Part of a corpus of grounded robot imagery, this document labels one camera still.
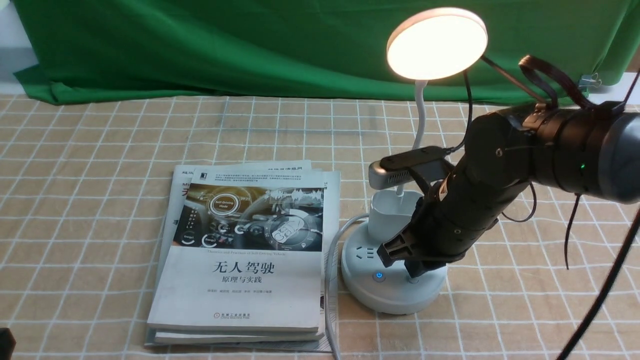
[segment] binder clip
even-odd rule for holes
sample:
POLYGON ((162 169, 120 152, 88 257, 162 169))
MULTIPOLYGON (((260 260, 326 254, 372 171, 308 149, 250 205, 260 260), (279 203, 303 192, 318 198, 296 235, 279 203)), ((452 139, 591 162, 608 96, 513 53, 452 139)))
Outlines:
POLYGON ((599 88, 602 85, 602 79, 596 72, 592 75, 583 75, 578 81, 579 88, 599 88))

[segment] power button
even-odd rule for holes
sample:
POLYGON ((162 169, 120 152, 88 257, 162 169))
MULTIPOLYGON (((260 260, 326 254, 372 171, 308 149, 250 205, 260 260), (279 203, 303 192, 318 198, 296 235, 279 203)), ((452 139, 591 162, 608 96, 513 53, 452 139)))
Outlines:
POLYGON ((373 280, 376 282, 383 282, 385 280, 385 274, 381 273, 381 272, 374 272, 373 273, 373 280))

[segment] white wall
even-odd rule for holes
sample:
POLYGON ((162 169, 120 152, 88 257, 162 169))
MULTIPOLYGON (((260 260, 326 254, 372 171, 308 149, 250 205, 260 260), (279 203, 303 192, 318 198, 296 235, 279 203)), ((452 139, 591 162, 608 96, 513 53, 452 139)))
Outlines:
POLYGON ((9 3, 0 10, 0 94, 24 94, 13 73, 37 63, 18 13, 9 3))

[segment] robotic arm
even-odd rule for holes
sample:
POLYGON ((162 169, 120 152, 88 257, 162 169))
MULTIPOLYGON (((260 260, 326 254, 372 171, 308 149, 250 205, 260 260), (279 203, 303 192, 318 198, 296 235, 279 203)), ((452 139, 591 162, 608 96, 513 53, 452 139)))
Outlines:
POLYGON ((424 193, 410 223, 378 248, 410 277, 461 260, 531 182, 630 204, 640 199, 640 114, 620 102, 577 110, 532 104, 477 117, 454 167, 429 146, 369 167, 377 190, 414 180, 424 193))

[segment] publisher logo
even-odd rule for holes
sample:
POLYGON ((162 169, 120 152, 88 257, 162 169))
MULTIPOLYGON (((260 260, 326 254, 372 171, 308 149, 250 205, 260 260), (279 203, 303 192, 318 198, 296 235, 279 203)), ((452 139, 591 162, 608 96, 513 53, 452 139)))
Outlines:
POLYGON ((215 313, 213 317, 220 319, 230 320, 249 320, 251 318, 250 313, 215 313))

